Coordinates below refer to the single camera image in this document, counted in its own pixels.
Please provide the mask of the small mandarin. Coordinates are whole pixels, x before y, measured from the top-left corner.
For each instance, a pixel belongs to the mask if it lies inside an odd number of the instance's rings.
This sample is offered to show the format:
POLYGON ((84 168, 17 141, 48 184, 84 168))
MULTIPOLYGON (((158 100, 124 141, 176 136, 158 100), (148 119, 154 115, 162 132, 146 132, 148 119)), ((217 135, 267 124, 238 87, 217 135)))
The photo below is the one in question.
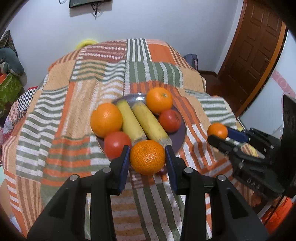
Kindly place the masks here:
POLYGON ((225 140, 228 137, 228 129, 225 125, 221 123, 213 123, 208 127, 207 135, 215 135, 225 140))
POLYGON ((153 140, 135 144, 130 151, 132 168, 142 175, 153 175, 165 166, 166 154, 162 145, 153 140))

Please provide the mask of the red tomato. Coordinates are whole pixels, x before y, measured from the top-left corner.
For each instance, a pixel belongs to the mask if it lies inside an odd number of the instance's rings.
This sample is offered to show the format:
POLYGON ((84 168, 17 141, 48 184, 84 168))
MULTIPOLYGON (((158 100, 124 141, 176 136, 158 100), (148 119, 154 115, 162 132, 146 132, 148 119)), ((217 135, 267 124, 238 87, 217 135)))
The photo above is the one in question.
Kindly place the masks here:
POLYGON ((124 132, 112 132, 104 138, 104 152, 110 160, 120 157, 124 146, 132 146, 130 137, 124 132))
POLYGON ((159 123, 167 133, 176 132, 180 128, 181 122, 181 115, 173 109, 165 110, 159 115, 159 123))

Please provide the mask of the yellow corn cob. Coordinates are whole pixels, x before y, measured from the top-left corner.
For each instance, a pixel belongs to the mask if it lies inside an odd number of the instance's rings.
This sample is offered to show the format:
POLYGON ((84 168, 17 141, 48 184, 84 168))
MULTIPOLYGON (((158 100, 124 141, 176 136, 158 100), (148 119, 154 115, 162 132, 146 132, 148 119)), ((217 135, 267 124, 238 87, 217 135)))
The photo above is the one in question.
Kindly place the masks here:
POLYGON ((132 111, 150 140, 158 142, 164 148, 167 145, 172 145, 173 142, 171 138, 163 129, 154 114, 143 102, 137 101, 132 106, 132 111))
POLYGON ((146 140, 147 137, 145 132, 132 112, 128 102, 126 100, 120 100, 117 102, 116 106, 120 110, 123 117, 122 130, 129 136, 132 146, 146 140))

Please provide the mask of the large orange with sticker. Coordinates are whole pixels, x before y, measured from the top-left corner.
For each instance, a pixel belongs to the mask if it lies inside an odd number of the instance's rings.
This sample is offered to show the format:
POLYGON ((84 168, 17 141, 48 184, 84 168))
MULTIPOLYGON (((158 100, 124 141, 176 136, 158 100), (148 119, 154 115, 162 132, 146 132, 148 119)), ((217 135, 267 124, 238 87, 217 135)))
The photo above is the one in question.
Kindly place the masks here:
POLYGON ((90 117, 91 129, 99 138, 105 138, 109 133, 121 130, 122 124, 122 114, 112 103, 100 104, 90 117))

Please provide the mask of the white wardrobe heart decals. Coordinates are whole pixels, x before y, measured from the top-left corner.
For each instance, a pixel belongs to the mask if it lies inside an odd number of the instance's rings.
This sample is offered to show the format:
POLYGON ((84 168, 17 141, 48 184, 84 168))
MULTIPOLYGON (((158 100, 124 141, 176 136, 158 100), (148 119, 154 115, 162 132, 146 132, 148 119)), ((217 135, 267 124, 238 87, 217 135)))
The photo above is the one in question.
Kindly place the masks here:
POLYGON ((295 37, 291 31, 287 32, 282 53, 266 85, 240 117, 243 125, 280 138, 285 94, 295 98, 295 37))

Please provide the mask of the dark red grapes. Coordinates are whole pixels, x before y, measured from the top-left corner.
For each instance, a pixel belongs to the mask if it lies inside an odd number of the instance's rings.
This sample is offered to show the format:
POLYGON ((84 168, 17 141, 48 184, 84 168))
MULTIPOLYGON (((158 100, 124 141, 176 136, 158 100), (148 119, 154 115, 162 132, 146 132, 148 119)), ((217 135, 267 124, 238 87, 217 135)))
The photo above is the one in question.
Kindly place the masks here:
POLYGON ((166 168, 166 166, 164 166, 160 171, 158 171, 157 173, 156 173, 157 175, 166 175, 167 174, 167 168, 166 168))

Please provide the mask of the striped patchwork blanket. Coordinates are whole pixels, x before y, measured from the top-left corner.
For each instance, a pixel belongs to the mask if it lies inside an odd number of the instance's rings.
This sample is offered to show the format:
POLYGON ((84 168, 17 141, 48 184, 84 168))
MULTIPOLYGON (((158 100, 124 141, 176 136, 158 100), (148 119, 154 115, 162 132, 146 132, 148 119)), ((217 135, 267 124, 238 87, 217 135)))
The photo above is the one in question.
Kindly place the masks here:
POLYGON ((3 144, 4 176, 22 235, 71 174, 89 176, 109 165, 90 127, 93 110, 132 93, 161 86, 171 92, 186 125, 177 155, 208 176, 231 177, 232 167, 207 144, 207 128, 236 128, 221 97, 206 94, 204 78, 160 40, 102 42, 54 62, 26 115, 3 144))

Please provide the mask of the blue grey backpack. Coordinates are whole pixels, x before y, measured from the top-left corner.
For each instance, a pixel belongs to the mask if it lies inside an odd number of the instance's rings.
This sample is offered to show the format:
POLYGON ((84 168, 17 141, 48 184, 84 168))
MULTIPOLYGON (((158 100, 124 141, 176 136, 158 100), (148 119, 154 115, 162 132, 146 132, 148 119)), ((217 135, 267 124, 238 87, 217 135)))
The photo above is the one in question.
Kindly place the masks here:
POLYGON ((187 54, 183 57, 185 61, 195 70, 198 70, 198 56, 196 54, 187 54))

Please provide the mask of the brown wooden door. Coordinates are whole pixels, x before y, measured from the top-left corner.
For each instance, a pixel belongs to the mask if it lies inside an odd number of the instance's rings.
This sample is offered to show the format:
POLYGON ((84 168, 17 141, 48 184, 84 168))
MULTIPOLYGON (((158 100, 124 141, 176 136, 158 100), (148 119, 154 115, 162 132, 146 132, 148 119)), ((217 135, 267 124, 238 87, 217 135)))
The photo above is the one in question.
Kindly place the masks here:
POLYGON ((218 73, 240 116, 263 89, 283 49, 287 27, 266 1, 244 1, 238 26, 218 73))

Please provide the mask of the checkered quilt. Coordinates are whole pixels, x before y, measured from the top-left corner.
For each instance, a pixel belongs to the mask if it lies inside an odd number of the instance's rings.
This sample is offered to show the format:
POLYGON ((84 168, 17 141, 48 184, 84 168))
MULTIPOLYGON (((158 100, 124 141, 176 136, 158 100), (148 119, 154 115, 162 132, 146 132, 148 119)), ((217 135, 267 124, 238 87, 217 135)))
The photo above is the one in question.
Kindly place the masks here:
POLYGON ((1 124, 3 133, 10 133, 16 124, 26 115, 31 101, 37 91, 37 86, 29 88, 11 105, 8 113, 4 114, 4 123, 1 124))

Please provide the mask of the green patterned storage box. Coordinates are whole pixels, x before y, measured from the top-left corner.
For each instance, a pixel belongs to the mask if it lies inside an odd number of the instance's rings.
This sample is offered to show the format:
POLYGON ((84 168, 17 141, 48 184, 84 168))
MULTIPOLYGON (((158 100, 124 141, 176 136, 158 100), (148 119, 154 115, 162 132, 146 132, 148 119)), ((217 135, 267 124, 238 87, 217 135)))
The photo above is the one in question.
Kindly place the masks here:
POLYGON ((8 111, 9 104, 13 104, 18 98, 22 88, 19 78, 12 73, 6 75, 1 82, 1 118, 8 111))

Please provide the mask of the grey plush toy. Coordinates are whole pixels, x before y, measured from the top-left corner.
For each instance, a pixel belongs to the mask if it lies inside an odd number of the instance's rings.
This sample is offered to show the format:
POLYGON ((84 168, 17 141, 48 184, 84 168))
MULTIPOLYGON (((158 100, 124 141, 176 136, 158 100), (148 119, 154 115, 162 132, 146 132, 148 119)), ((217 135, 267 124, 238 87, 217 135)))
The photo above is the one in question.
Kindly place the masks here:
POLYGON ((16 76, 22 76, 25 72, 18 57, 11 48, 0 49, 1 74, 12 73, 16 76))

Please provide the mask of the patterned dark cushion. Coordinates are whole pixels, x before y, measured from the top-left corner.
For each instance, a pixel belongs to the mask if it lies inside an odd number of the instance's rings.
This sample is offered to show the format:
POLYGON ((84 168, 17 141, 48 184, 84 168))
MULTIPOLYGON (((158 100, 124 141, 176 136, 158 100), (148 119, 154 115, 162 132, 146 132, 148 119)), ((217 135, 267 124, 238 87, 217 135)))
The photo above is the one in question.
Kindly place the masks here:
POLYGON ((10 49, 12 49, 14 51, 14 53, 18 57, 18 54, 17 54, 17 51, 15 49, 15 45, 13 43, 13 39, 12 39, 10 30, 7 30, 3 34, 3 36, 2 36, 2 38, 0 40, 0 48, 10 48, 10 49))

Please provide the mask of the small black wall monitor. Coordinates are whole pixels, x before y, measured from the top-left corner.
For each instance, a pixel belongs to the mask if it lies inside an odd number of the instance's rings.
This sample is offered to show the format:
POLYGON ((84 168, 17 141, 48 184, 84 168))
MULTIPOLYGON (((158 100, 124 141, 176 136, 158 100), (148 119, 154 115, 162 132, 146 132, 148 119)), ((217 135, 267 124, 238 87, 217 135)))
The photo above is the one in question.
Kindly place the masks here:
POLYGON ((105 3, 111 0, 69 0, 69 8, 76 8, 79 6, 84 6, 88 4, 98 4, 98 3, 105 3))

